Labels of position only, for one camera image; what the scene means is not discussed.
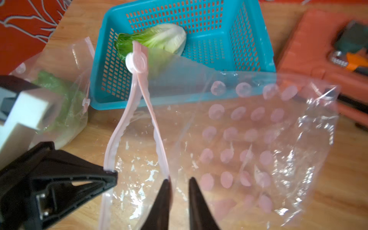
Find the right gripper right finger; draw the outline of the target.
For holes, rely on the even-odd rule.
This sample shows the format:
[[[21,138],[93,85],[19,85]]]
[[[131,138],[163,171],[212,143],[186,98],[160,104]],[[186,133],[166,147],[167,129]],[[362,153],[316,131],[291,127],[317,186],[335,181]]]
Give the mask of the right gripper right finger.
[[[194,177],[189,180],[189,223],[190,230],[220,230]]]

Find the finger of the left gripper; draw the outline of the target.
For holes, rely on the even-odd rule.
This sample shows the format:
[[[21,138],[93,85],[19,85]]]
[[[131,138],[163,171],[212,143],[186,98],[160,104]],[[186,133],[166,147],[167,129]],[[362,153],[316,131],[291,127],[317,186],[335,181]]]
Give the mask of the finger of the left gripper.
[[[117,172],[41,142],[1,170],[1,229],[46,230],[117,179]]]

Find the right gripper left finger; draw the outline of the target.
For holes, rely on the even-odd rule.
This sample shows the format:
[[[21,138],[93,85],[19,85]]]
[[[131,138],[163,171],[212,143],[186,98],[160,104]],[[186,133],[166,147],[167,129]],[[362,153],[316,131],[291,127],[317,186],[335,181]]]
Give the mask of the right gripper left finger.
[[[155,198],[151,210],[141,226],[141,230],[168,230],[172,205],[172,184],[165,179]]]

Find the chinese cabbage front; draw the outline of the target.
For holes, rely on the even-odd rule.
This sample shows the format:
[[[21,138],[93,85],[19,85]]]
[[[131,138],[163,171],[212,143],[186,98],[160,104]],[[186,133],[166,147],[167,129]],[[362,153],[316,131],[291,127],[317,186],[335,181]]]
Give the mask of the chinese cabbage front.
[[[32,83],[57,94],[60,110],[55,120],[37,133],[35,143],[52,141],[60,149],[69,144],[86,127],[88,112],[82,105],[86,98],[86,85],[83,77],[73,80],[56,77],[47,71],[40,71]]]

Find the chinese cabbage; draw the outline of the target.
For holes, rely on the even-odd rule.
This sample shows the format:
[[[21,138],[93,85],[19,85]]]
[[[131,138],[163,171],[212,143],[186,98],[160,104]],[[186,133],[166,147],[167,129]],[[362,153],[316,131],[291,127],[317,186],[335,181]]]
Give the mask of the chinese cabbage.
[[[35,143],[52,141],[60,149],[69,144],[86,127],[88,112],[82,105],[86,98],[86,85],[83,77],[73,80],[56,77],[47,71],[40,71],[32,83],[57,94],[60,110],[55,120],[37,133]]]
[[[162,49],[181,55],[186,46],[187,33],[176,24],[161,24],[133,34],[120,33],[114,47],[121,60],[133,51],[133,42],[137,41],[147,48]]]

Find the clear zipper bag pink dots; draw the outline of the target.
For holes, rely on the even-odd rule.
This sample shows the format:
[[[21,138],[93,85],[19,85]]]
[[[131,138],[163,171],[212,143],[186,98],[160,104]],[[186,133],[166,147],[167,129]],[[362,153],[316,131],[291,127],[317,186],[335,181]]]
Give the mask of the clear zipper bag pink dots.
[[[31,147],[52,141],[60,149],[86,127],[94,56],[91,39],[86,37],[65,48],[44,50],[10,72],[62,98],[58,116],[36,133]]]

